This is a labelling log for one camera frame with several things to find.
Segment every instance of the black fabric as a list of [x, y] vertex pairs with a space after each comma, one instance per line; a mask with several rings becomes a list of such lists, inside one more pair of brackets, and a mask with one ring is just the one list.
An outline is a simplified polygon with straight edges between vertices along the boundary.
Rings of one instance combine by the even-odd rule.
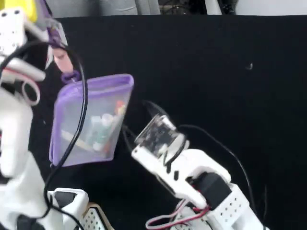
[[[125, 124], [140, 132], [158, 103], [176, 125], [207, 129], [242, 160], [262, 218], [267, 186], [270, 229], [304, 229], [307, 131], [305, 16], [125, 16], [61, 19], [88, 78], [130, 73], [135, 87]], [[34, 107], [30, 150], [46, 179], [53, 103], [63, 85], [49, 68]], [[248, 197], [238, 164], [202, 133], [185, 130], [192, 147], [228, 169]], [[63, 168], [56, 187], [84, 189], [113, 227], [144, 229], [177, 202], [126, 150], [115, 159]]]

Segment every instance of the black cable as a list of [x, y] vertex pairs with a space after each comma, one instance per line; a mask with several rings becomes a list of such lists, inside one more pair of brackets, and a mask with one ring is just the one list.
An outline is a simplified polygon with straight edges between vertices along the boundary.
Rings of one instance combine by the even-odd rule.
[[80, 229], [84, 230], [83, 226], [80, 224], [80, 222], [77, 220], [76, 217], [74, 217], [72, 214], [67, 213], [67, 212], [61, 210], [60, 208], [54, 206], [53, 204], [51, 204], [50, 201], [49, 201], [49, 198], [48, 198], [48, 187], [49, 187], [52, 179], [55, 177], [55, 175], [59, 173], [59, 170], [63, 166], [63, 164], [66, 161], [66, 159], [68, 158], [69, 154], [71, 153], [71, 150], [74, 147], [74, 145], [75, 145], [75, 143], [76, 143], [76, 141], [77, 141], [77, 139], [78, 139], [78, 137], [79, 137], [79, 135], [82, 131], [83, 125], [84, 125], [84, 120], [85, 120], [86, 110], [87, 110], [87, 104], [88, 104], [88, 88], [87, 88], [87, 81], [86, 81], [85, 75], [84, 75], [83, 66], [80, 62], [80, 59], [67, 46], [59, 45], [59, 44], [56, 44], [54, 42], [43, 42], [43, 41], [28, 42], [25, 45], [18, 48], [17, 50], [15, 50], [14, 52], [12, 52], [10, 55], [8, 55], [3, 60], [3, 62], [0, 64], [0, 80], [1, 80], [1, 77], [2, 77], [2, 72], [4, 71], [6, 66], [9, 64], [9, 62], [13, 58], [20, 56], [22, 53], [25, 53], [28, 49], [31, 49], [35, 46], [55, 46], [57, 48], [61, 48], [61, 49], [65, 50], [69, 55], [74, 57], [78, 61], [78, 64], [79, 64], [79, 71], [80, 71], [80, 74], [81, 74], [82, 89], [83, 89], [83, 101], [82, 101], [80, 119], [79, 119], [77, 130], [76, 130], [71, 142], [69, 143], [62, 159], [59, 161], [58, 165], [50, 173], [50, 175], [48, 176], [48, 178], [46, 180], [45, 187], [44, 187], [44, 199], [45, 199], [45, 202], [46, 202], [46, 205], [47, 205], [47, 210], [42, 217], [45, 217], [48, 214], [48, 212], [50, 211], [50, 209], [53, 208], [54, 210], [71, 217], [76, 222], [76, 224], [80, 227]]
[[167, 156], [167, 152], [165, 153], [164, 155], [164, 159], [163, 159], [163, 162], [164, 162], [164, 166], [168, 166], [168, 167], [171, 167], [172, 163], [174, 162], [174, 160], [181, 154], [181, 152], [183, 151], [185, 145], [186, 145], [186, 142], [187, 142], [187, 137], [185, 135], [183, 135], [183, 141], [179, 147], [179, 149], [177, 150], [177, 152], [172, 156], [171, 159], [169, 159], [167, 162], [165, 162], [166, 160], [166, 156]]
[[267, 216], [268, 212], [268, 189], [266, 184], [264, 185], [264, 211], [263, 211], [263, 216], [262, 216], [262, 222], [265, 221], [265, 218]]
[[216, 144], [218, 144], [220, 147], [222, 147], [224, 150], [226, 150], [228, 153], [230, 153], [230, 155], [232, 155], [235, 158], [235, 160], [238, 162], [238, 164], [240, 165], [240, 167], [243, 171], [243, 174], [245, 176], [245, 179], [246, 179], [246, 182], [247, 182], [247, 185], [248, 185], [248, 193], [249, 193], [251, 208], [253, 209], [253, 211], [257, 215], [253, 190], [251, 188], [251, 184], [250, 184], [250, 181], [249, 181], [249, 178], [248, 178], [248, 174], [247, 174], [245, 168], [243, 167], [241, 161], [239, 160], [239, 158], [228, 147], [226, 147], [222, 142], [218, 141], [215, 137], [213, 137], [210, 133], [208, 133], [205, 129], [203, 129], [201, 127], [198, 127], [198, 126], [195, 126], [195, 125], [180, 125], [178, 128], [194, 128], [194, 129], [197, 129], [197, 130], [203, 132], [208, 137], [210, 137], [211, 140], [213, 140]]
[[130, 141], [128, 140], [128, 135], [127, 134], [129, 134], [133, 138], [133, 143], [134, 143], [134, 141], [135, 141], [137, 136], [125, 124], [122, 125], [121, 132], [122, 132], [122, 135], [124, 137], [124, 141], [125, 141], [125, 144], [126, 144], [126, 147], [127, 147], [128, 151], [130, 153], [132, 153], [134, 148], [130, 144]]
[[210, 227], [211, 230], [213, 230], [213, 228], [211, 227], [208, 221], [206, 221], [206, 224]]

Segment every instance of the perforated bracket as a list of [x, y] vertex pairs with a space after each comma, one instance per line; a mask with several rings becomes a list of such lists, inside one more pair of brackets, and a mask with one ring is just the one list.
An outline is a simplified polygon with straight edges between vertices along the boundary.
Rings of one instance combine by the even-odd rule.
[[96, 208], [89, 208], [80, 222], [84, 230], [108, 230]]
[[214, 210], [207, 214], [208, 222], [219, 230], [232, 229], [231, 226], [249, 207], [240, 188], [230, 184], [232, 193]]
[[9, 55], [26, 43], [25, 19], [26, 15], [21, 7], [0, 11], [0, 54]]

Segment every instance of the translucent plastic bag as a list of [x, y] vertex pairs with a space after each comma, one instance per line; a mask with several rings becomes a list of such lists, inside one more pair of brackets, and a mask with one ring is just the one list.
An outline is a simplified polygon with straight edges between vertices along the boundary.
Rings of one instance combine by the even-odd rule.
[[[129, 74], [89, 79], [88, 107], [82, 132], [64, 166], [111, 161], [133, 88]], [[63, 157], [79, 122], [82, 106], [81, 82], [70, 83], [59, 92], [49, 159], [57, 165]]]

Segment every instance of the circuit board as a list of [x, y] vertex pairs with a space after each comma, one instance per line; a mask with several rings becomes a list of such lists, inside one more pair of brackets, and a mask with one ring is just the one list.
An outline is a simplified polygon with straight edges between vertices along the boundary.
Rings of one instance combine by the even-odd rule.
[[156, 115], [135, 140], [137, 145], [144, 146], [157, 158], [161, 156], [159, 150], [165, 145], [169, 147], [180, 134], [164, 119], [165, 116]]

